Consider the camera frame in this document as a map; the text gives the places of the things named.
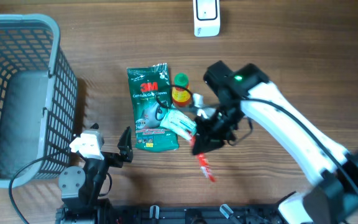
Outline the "red coffee stick sachet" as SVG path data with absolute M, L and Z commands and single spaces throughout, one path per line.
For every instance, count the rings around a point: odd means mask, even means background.
M 215 182 L 216 179 L 212 173 L 212 170 L 209 166 L 209 161 L 207 160 L 207 157 L 205 156 L 204 153 L 199 153 L 199 154 L 195 154 L 193 153 L 193 155 L 196 157 L 198 164 L 200 166 L 200 170 L 203 173 L 203 175 L 209 179 L 211 182 Z

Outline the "white teal wet wipes pack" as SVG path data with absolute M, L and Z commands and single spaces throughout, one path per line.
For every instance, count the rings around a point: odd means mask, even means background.
M 196 132 L 196 123 L 179 110 L 168 110 L 160 127 L 173 131 L 187 141 L 191 141 Z

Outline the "red sauce bottle green cap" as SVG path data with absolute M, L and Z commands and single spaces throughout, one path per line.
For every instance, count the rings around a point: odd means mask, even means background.
M 172 100 L 179 107 L 185 107 L 191 103 L 191 94 L 185 89 L 189 88 L 189 79 L 185 73 L 178 73 L 174 78 L 174 85 L 172 88 Z

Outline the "green 3M gloves packet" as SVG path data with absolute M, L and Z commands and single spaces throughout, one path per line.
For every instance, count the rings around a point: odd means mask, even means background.
M 161 127 L 172 104 L 168 65 L 128 68 L 127 77 L 135 122 L 135 146 L 149 152 L 179 148 L 177 134 Z

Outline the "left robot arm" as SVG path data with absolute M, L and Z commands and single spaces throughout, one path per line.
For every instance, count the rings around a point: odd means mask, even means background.
M 101 188 L 108 178 L 109 169 L 121 168 L 125 162 L 132 162 L 131 134 L 132 129 L 128 126 L 119 138 L 118 153 L 101 150 L 104 138 L 96 123 L 69 144 L 70 151 L 85 161 L 83 167 L 70 166 L 59 175 L 62 201 L 69 209 L 87 210 L 95 206 L 98 198 L 103 196 Z

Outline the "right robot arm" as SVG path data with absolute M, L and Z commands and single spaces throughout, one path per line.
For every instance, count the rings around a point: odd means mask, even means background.
M 219 102 L 211 114 L 195 119 L 194 155 L 235 144 L 234 131 L 243 118 L 263 127 L 294 158 L 311 189 L 294 192 L 277 205 L 287 223 L 343 223 L 358 210 L 358 151 L 333 141 L 280 93 L 256 65 L 231 70 L 218 61 L 206 70 L 204 82 Z

